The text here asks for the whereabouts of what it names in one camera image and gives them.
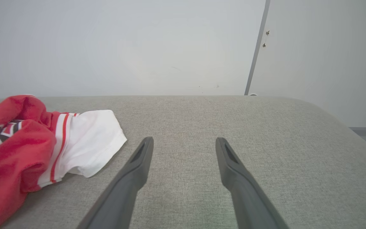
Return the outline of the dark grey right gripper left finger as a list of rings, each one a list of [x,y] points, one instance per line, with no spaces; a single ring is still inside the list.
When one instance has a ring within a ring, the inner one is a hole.
[[[128,229],[138,191],[146,184],[154,139],[144,138],[106,187],[78,229]]]

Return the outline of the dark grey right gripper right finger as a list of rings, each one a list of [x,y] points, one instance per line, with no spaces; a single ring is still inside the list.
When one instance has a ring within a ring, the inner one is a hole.
[[[215,141],[221,181],[231,193],[239,229],[288,229],[285,221],[225,138]]]

